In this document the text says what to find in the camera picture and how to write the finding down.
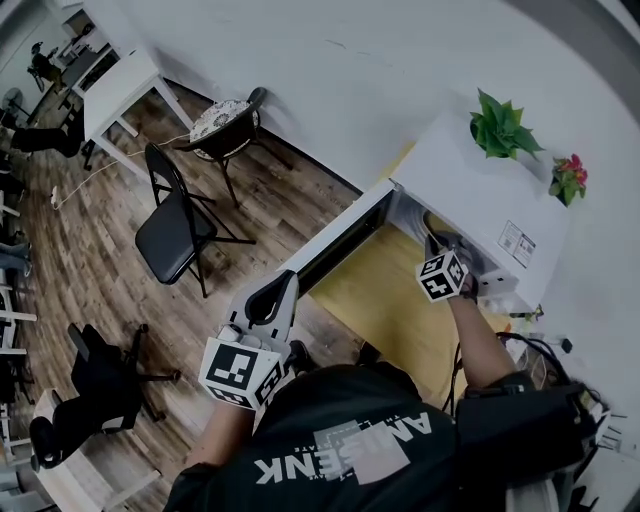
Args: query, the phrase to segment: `white desk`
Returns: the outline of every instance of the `white desk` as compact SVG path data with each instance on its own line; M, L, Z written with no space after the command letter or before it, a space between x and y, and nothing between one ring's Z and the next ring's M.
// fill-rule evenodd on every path
M188 130L193 121L164 82L147 52L135 50L118 61L91 87L84 97L85 140L98 146L145 181L148 173L104 137L104 132L136 101L155 88Z

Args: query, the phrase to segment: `cable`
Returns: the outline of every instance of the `cable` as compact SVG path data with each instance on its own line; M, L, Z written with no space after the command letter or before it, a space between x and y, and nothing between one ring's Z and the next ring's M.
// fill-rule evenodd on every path
M174 140L177 140L177 139L183 139L183 138L188 137L188 136L189 136L189 134L188 134L188 133L187 133L187 134L185 134L185 135L179 135L178 137L174 137L173 139L168 140L167 142L163 142L162 144L158 144L158 146L166 146L167 144L172 143ZM130 153L130 154L128 154L127 156L136 156L136 155L140 155L140 154L142 154L142 153L144 153L144 149L143 149L142 151L138 151L138 152L136 152L136 153ZM73 194L75 194L78 190L80 190L80 189L82 188L82 186L83 186L87 181L89 181L91 178L93 178L96 174L98 174L98 173L100 173L100 172L104 171L105 169L108 169L109 167L111 167L112 165L115 165L115 164L117 164L117 163L119 163L119 161L118 161L118 160L114 160L114 161L113 161L113 162L111 162L110 164L107 164L107 165L105 165L104 167L102 167L102 168L98 169L97 171L95 171L95 172L91 173L91 175L90 175L86 180L84 180L82 183L80 183L80 185L78 185L78 186L77 186L77 187L76 187L76 188L75 188L75 189L74 189L74 190L73 190L73 191L72 191L72 192L71 192L67 197L65 197L61 202L59 202L59 203L57 204L57 206L56 206L56 205L54 205L53 209L54 209L55 211L58 211L58 210L60 209L60 207L61 207L64 203L66 203L66 202L71 198L71 196L73 196Z
M447 401L442 406L442 411L445 411L447 405L451 404L451 416L453 416L453 405L455 402L455 393L456 393L456 377L458 376L458 372L462 368L462 359L460 356L460 343L456 347L456 355L453 356L453 371L451 372L451 387L449 388L449 396L447 397Z
M526 338L525 336L522 336L521 334L516 334L514 332L499 332L499 333L496 333L496 336L498 336L499 338L511 338L515 340L520 340L526 343L533 350L541 354L547 361L549 361L549 363L551 363L551 366L553 366L553 369L558 375L559 380L562 381L563 384L571 383L571 379L569 378L569 376L567 375L567 372L562 367L562 363L560 363L560 361L554 354L553 350L551 350L551 347L543 340L540 340L537 338Z
M533 350L535 350L536 352L538 352L538 354L542 356L542 364L544 368L544 377L542 379L542 384L544 384L544 382L546 381L549 373L547 365L545 363L545 359L551 363L551 366L553 366L553 370L557 375L559 381L561 381L563 384L571 384L571 379L567 375L567 372L564 370L562 363L560 363L560 361L554 354L553 350L551 350L551 347L549 346L549 344L546 343L545 341L538 338L526 338L525 336L522 336L521 334L517 334L514 332L498 332L496 333L496 336L498 338L511 338L514 340L522 341L523 343L526 343L529 347L531 347ZM460 356L460 343L458 343L458 346L456 347L456 354L454 356L453 370L451 371L451 386L449 388L449 395L447 396L447 400L442 406L442 411L446 411L447 406L450 406L451 416L454 415L456 377L458 376L458 372L463 368L462 359L459 358L459 356Z

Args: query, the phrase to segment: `label sticker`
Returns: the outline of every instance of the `label sticker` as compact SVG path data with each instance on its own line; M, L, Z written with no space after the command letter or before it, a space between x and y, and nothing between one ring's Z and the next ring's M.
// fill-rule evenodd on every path
M524 268L529 266L531 257L536 249L536 244L533 243L533 240L511 221L507 221L507 225L498 240L498 245L511 254Z

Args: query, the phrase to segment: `anthurium plant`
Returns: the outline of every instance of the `anthurium plant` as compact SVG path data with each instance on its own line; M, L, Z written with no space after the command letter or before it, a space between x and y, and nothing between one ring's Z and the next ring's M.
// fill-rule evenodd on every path
M584 199L587 193L587 178L589 173L582 166L578 155L571 158L554 158L553 182L549 194L556 196L565 206L569 206L576 194Z

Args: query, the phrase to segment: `yellow tabletop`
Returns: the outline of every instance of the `yellow tabletop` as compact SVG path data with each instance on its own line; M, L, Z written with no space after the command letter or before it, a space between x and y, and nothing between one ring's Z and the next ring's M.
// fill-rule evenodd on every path
M410 145L391 167L387 177ZM391 224L371 238L318 283L311 296L384 357L405 370L428 400L444 403L450 386L458 335L446 301L432 304L415 280L424 248ZM495 330L508 318L486 314ZM457 394L466 386L462 373Z

